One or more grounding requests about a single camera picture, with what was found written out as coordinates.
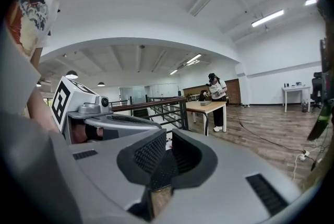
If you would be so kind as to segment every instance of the black fisheye border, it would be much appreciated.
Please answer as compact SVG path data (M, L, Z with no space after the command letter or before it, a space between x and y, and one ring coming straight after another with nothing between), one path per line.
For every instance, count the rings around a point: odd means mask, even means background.
M0 7L0 17L3 19L7 8L12 0L2 0ZM46 220L46 217L34 206L34 204L28 199L25 193L21 190L20 186L16 184L13 178L10 176L8 170L4 166L2 153L0 152L0 175L2 176L2 187L5 195L1 196L3 210L2 220L4 223L12 223L18 220L34 220L34 222L40 223L52 223L52 220ZM308 223L310 221L316 221L319 223L328 222L333 219L331 210L332 208L332 195L334 195L334 168L332 167L319 191L310 203L298 214L298 216L291 221L291 223Z

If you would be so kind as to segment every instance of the black chair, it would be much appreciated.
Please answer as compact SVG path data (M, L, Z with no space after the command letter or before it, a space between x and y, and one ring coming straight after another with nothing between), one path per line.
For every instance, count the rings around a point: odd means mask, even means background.
M314 100L314 104L311 105L311 107L313 107L312 112L314 112L316 108L321 109L320 103L322 102L321 96L322 96L322 90L323 90L321 72L314 73L313 76L314 76L314 78L312 79L313 91L311 94L311 99Z

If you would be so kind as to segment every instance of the white shoe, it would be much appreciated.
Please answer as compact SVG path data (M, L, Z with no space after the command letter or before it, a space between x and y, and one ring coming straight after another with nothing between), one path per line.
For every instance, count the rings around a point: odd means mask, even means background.
M223 129L222 126L216 126L213 130L218 132L218 131L221 131Z

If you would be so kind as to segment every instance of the black pants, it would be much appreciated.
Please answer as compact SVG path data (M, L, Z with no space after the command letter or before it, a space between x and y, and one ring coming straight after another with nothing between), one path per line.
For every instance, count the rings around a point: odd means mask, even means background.
M223 96L219 99L211 99L212 101L226 101L226 96ZM223 126L224 119L223 119L223 107L213 111L213 122L215 126Z

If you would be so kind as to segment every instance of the white t-shirt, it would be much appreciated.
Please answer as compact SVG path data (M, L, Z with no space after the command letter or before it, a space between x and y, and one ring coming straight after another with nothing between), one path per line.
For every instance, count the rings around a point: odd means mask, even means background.
M28 60L35 48L48 45L60 0L13 0L4 19L5 32Z
M214 100L217 100L217 99L220 99L221 97L223 96L226 96L226 93L222 92L223 91L223 88L226 88L226 83L225 81L223 80L220 80L220 84L218 83L218 81L214 84L214 85L211 85L209 87L209 91L211 93L211 97L214 99Z

